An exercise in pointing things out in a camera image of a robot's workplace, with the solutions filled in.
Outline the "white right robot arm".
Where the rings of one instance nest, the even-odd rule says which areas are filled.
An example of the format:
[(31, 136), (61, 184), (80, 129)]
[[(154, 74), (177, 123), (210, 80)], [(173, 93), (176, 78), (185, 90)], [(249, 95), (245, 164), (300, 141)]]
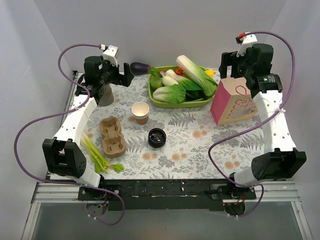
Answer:
[(231, 174), (233, 182), (226, 186), (226, 192), (232, 199), (243, 195), (245, 188), (261, 182), (292, 178), (307, 160), (306, 153), (297, 149), (289, 132), (281, 79), (271, 73), (273, 55), (273, 47), (264, 43), (253, 44), (244, 55), (235, 51), (221, 55), (221, 78), (226, 78), (228, 67), (232, 78), (245, 78), (264, 139), (264, 153), (255, 157), (250, 167)]

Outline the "brown paper cup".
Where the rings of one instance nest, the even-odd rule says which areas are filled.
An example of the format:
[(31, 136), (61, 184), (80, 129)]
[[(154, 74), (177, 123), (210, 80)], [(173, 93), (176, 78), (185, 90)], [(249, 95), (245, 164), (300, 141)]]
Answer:
[(131, 112), (137, 124), (145, 125), (149, 120), (150, 108), (145, 102), (137, 102), (131, 107)]

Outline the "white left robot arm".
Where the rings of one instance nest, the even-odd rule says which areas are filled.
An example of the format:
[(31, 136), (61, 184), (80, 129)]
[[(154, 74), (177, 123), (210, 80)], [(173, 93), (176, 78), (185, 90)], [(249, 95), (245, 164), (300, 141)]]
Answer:
[(128, 63), (124, 63), (124, 74), (119, 70), (114, 73), (104, 70), (104, 77), (97, 83), (89, 83), (88, 91), (80, 91), (81, 82), (77, 83), (77, 90), (73, 99), (73, 108), (67, 115), (62, 126), (52, 139), (45, 139), (42, 144), (48, 171), (62, 177), (67, 177), (78, 184), (90, 186), (89, 194), (95, 200), (106, 196), (106, 187), (100, 183), (101, 176), (94, 170), (87, 168), (87, 159), (80, 149), (81, 137), (90, 115), (97, 108), (99, 97), (94, 97), (105, 85), (114, 84), (128, 87), (134, 75)]

